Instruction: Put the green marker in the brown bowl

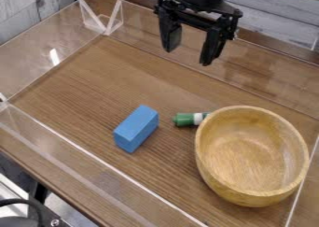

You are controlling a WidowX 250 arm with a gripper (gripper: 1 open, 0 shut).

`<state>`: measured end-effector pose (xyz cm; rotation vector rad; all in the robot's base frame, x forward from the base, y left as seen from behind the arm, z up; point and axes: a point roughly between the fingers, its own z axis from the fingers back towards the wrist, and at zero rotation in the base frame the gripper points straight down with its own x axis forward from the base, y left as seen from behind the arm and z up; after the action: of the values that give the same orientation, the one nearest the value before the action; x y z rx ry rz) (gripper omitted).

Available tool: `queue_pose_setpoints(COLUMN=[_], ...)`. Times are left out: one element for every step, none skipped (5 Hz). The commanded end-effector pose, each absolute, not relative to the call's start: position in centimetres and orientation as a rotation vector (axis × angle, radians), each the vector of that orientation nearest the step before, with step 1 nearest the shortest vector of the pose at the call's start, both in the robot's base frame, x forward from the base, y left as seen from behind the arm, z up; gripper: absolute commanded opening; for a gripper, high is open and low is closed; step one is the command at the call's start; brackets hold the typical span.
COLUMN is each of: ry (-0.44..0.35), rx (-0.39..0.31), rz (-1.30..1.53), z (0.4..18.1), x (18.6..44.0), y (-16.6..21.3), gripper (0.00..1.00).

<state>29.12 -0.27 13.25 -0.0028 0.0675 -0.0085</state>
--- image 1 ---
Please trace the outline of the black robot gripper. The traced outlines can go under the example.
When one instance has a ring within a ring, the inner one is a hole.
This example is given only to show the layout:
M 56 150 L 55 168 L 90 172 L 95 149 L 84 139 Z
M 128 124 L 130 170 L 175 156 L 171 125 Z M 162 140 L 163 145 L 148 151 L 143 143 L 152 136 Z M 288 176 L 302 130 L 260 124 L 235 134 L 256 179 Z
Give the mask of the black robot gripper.
M 180 44 L 182 23 L 207 31 L 199 63 L 207 66 L 220 55 L 226 39 L 235 38 L 238 21 L 243 12 L 223 0 L 158 0 L 162 46 L 167 52 Z

